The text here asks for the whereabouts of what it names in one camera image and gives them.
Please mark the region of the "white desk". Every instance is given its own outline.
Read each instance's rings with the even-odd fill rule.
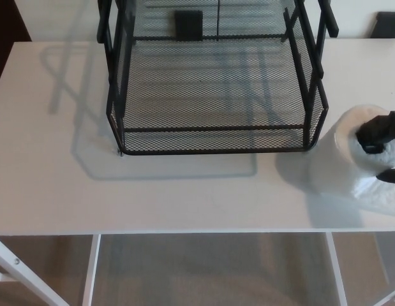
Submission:
[[[395,110],[395,40],[327,40],[323,65],[322,135],[354,105]],[[101,45],[14,45],[0,81],[0,235],[395,231],[395,216],[309,193],[305,154],[119,157],[107,91]]]

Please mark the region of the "mesh desk organizer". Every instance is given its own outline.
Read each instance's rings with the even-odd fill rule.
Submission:
[[[328,110],[325,33],[339,31],[318,2],[315,42],[303,0],[116,0],[112,44],[112,0],[98,0],[119,152],[311,149]]]

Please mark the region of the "metal frame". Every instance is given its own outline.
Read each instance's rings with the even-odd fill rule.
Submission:
[[[284,125],[284,126],[220,126],[220,127],[143,127],[143,128],[125,128],[123,124],[123,117],[126,108],[126,93],[128,88],[128,79],[131,61],[131,49],[137,41],[175,41],[175,37],[171,36],[134,36],[133,28],[135,25],[135,3],[133,0],[116,0],[119,8],[118,21],[116,26],[116,35],[114,47],[110,42],[110,29],[108,26],[109,9],[112,0],[98,0],[100,8],[100,26],[98,28],[98,42],[105,44],[105,51],[108,59],[109,79],[110,79],[110,92],[108,95],[107,103],[107,117],[113,130],[114,136],[117,141],[118,151],[122,154],[129,155],[173,155],[173,154],[228,154],[228,153],[263,153],[263,152],[300,152],[311,149],[317,142],[320,130],[324,123],[328,104],[323,90],[321,79],[324,71],[321,64],[322,51],[324,47],[325,32],[328,28],[331,36],[338,33],[338,27],[332,13],[329,0],[319,0],[321,7],[320,23],[318,29],[317,42],[312,35],[309,19],[306,14],[306,9],[303,0],[294,0],[295,9],[292,16],[286,10],[284,12],[286,32],[283,34],[256,34],[256,35],[219,35],[219,21],[220,21],[220,0],[218,0],[218,19],[216,35],[203,36],[203,40],[238,40],[238,39],[256,39],[256,38],[281,38],[282,41],[289,39],[292,50],[292,57],[295,64],[299,88],[301,90],[302,102],[304,105],[305,116],[303,124]],[[301,24],[302,33],[306,43],[306,48],[309,53],[309,58],[312,65],[312,76],[309,88],[305,81],[304,70],[301,62],[301,55],[297,48],[295,40],[294,25],[296,20],[299,19]],[[117,79],[117,65],[122,43],[122,30],[126,31],[127,40],[126,50],[124,55],[123,77],[121,83],[118,84]],[[311,133],[311,121],[313,116],[313,105],[315,102],[315,95],[317,89],[320,93],[322,100],[322,113],[320,114],[316,129],[313,135]],[[115,110],[115,117],[112,115],[112,108]],[[125,147],[125,134],[126,133],[161,133],[161,132],[204,132],[204,131],[260,131],[260,130],[289,130],[289,129],[302,129],[303,139],[302,146],[300,147],[280,147],[280,148],[255,148],[255,149],[202,149],[202,150],[128,150]]]
[[[96,266],[98,263],[98,253],[100,249],[101,235],[93,235],[91,251],[89,254],[87,277],[85,283],[83,306],[91,306],[93,299]],[[0,266],[8,273],[0,272],[0,282],[21,282],[35,295],[41,298],[50,306],[68,306],[50,286],[39,278],[25,263],[23,263],[14,253],[11,252],[0,241]]]

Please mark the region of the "paper towel roll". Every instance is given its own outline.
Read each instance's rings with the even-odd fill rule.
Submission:
[[[342,115],[310,155],[309,178],[317,192],[395,213],[395,184],[376,178],[384,170],[395,168],[395,140],[383,153],[367,154],[355,135],[363,123],[388,114],[383,108],[365,105]]]

